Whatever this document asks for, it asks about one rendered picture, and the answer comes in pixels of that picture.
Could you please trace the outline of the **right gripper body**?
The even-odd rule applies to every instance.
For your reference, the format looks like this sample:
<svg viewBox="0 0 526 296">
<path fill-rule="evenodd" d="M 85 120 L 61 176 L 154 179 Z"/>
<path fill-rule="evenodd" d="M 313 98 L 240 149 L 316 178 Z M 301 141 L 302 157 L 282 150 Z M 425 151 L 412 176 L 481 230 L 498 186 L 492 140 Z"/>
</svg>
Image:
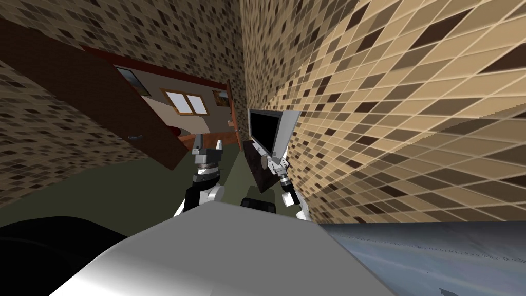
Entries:
<svg viewBox="0 0 526 296">
<path fill-rule="evenodd" d="M 287 153 L 284 153 L 281 158 L 271 157 L 267 155 L 267 164 L 272 174 L 283 176 L 287 174 L 287 168 L 290 165 L 287 161 Z"/>
</svg>

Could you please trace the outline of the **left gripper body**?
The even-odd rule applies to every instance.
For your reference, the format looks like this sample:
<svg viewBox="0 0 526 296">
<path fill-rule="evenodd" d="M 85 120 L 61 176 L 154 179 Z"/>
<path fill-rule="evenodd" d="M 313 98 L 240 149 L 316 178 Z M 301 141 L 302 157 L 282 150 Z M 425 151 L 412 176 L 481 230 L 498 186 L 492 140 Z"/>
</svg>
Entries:
<svg viewBox="0 0 526 296">
<path fill-rule="evenodd" d="M 212 168 L 217 166 L 221 161 L 223 150 L 221 149 L 192 149 L 194 155 L 194 164 L 199 168 Z"/>
</svg>

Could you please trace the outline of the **dark brown cabinet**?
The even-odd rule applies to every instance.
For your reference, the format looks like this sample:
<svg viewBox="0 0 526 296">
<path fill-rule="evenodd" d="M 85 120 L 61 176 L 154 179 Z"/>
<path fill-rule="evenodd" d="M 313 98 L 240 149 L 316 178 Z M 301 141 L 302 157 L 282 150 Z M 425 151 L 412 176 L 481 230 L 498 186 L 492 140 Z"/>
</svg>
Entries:
<svg viewBox="0 0 526 296">
<path fill-rule="evenodd" d="M 254 147 L 254 141 L 242 143 L 247 164 L 253 174 L 259 192 L 262 194 L 279 183 L 279 176 L 272 174 L 269 168 L 264 169 L 261 164 L 262 155 Z"/>
</svg>

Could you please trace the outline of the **grey framed black television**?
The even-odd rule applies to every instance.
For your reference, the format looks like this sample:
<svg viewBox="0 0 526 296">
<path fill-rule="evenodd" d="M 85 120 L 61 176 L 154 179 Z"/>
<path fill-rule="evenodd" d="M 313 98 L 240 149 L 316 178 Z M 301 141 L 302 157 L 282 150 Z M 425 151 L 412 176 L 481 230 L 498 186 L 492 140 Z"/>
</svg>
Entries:
<svg viewBox="0 0 526 296">
<path fill-rule="evenodd" d="M 300 118 L 300 110 L 249 109 L 249 135 L 270 156 L 280 163 Z"/>
</svg>

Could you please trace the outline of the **wooden framed window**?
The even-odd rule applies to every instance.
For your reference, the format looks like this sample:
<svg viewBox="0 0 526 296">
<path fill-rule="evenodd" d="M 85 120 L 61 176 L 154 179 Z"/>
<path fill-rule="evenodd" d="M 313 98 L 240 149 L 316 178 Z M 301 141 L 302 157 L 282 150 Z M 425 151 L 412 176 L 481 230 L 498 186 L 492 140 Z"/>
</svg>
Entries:
<svg viewBox="0 0 526 296">
<path fill-rule="evenodd" d="M 165 88 L 160 90 L 178 115 L 195 117 L 210 115 L 202 96 Z"/>
</svg>

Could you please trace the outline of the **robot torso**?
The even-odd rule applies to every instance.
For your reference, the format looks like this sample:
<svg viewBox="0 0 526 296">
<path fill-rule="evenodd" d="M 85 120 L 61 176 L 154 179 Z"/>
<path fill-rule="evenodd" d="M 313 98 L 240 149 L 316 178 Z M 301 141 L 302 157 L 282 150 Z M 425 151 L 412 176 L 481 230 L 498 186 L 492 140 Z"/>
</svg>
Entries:
<svg viewBox="0 0 526 296">
<path fill-rule="evenodd" d="M 118 242 L 50 296 L 397 296 L 311 221 L 207 202 Z"/>
</svg>

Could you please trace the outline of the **brown door leaf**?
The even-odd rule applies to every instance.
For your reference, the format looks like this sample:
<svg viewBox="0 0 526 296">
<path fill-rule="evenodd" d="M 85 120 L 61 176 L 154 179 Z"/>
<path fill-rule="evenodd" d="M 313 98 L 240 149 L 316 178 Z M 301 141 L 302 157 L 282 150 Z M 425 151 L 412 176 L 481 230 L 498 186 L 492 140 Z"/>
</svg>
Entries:
<svg viewBox="0 0 526 296">
<path fill-rule="evenodd" d="M 170 170 L 187 153 L 147 102 L 100 57 L 0 18 L 0 61 Z M 144 138 L 129 142 L 130 135 Z"/>
</svg>

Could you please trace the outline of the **grey blue flat slab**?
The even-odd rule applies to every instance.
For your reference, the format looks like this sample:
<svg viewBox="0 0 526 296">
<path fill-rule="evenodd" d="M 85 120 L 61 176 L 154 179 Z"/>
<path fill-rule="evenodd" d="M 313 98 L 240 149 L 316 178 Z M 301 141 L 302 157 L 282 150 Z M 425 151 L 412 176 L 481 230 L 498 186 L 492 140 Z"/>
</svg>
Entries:
<svg viewBox="0 0 526 296">
<path fill-rule="evenodd" d="M 526 296 L 526 221 L 323 229 L 399 296 Z"/>
</svg>

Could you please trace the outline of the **small framed wall picture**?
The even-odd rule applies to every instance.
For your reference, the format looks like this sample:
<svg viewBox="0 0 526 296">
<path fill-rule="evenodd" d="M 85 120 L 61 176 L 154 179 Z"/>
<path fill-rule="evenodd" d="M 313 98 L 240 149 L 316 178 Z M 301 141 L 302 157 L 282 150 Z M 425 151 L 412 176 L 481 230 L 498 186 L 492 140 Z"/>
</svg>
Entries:
<svg viewBox="0 0 526 296">
<path fill-rule="evenodd" d="M 230 100 L 226 91 L 212 90 L 213 97 L 217 106 L 231 107 Z"/>
</svg>

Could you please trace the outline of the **large framed wall picture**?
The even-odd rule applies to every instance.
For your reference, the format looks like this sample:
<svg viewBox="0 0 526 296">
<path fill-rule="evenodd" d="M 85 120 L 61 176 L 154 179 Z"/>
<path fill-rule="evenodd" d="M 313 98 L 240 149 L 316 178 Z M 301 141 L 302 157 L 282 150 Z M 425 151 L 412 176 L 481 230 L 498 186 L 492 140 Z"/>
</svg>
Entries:
<svg viewBox="0 0 526 296">
<path fill-rule="evenodd" d="M 118 66 L 116 66 L 116 69 L 140 96 L 151 97 L 150 92 L 138 80 L 132 70 Z"/>
</svg>

